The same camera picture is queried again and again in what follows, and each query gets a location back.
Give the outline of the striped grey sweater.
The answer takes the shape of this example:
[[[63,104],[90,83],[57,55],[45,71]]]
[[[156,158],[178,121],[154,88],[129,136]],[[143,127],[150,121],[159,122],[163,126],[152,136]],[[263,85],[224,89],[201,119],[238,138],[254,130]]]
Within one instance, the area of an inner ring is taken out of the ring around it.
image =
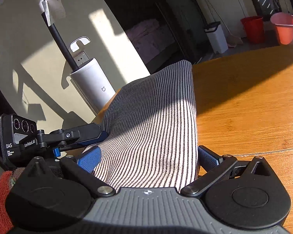
[[[122,87],[100,124],[108,137],[97,144],[102,159],[92,173],[114,189],[180,190],[196,179],[196,101],[189,61]]]

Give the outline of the black pole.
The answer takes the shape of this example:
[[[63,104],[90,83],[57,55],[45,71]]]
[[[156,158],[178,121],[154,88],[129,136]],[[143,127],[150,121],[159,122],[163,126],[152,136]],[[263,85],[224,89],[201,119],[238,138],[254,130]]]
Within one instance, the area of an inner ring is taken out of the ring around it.
[[[54,41],[56,42],[58,48],[60,49],[62,55],[68,62],[70,68],[73,72],[79,69],[78,65],[76,64],[75,60],[73,59],[72,55],[70,54],[69,50],[67,49],[66,44],[64,43],[61,35],[59,34],[56,25],[54,23],[54,18],[51,12],[51,0],[34,0],[41,11],[41,16],[46,24],[51,36],[53,37]]]

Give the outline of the red fuzzy left sleeve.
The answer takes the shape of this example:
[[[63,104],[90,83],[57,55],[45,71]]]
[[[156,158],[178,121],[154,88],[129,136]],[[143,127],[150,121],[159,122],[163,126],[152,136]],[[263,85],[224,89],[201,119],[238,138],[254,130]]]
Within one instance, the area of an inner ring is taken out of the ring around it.
[[[12,175],[11,171],[6,171],[0,177],[0,233],[7,233],[13,228],[5,208],[6,198],[11,189],[10,181]]]

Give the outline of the white trash bin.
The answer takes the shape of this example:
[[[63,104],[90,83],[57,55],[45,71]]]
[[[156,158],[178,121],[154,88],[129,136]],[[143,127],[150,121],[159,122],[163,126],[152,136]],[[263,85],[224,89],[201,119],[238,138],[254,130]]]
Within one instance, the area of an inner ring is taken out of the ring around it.
[[[204,32],[215,54],[223,54],[228,50],[228,44],[219,21],[206,25]]]

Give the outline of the bed with pink bedding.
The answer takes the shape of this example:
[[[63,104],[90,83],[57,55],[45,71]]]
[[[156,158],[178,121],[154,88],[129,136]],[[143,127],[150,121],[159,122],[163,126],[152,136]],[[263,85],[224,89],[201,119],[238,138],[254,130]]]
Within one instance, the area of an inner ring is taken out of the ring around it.
[[[169,27],[160,26],[156,19],[142,21],[125,33],[144,63],[150,62],[175,42]]]

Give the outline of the red bucket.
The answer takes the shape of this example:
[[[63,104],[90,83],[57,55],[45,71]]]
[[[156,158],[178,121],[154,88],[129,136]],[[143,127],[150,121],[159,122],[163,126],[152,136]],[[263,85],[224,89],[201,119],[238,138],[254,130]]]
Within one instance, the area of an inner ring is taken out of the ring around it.
[[[250,16],[240,21],[250,43],[260,44],[265,42],[265,30],[262,16]]]

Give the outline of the pink bucket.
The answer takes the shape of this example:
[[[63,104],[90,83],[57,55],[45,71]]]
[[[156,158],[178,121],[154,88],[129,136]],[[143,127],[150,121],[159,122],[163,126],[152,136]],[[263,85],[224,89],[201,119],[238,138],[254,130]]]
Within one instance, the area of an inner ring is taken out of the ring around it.
[[[293,44],[293,15],[289,13],[275,13],[271,16],[276,37],[280,45]]]

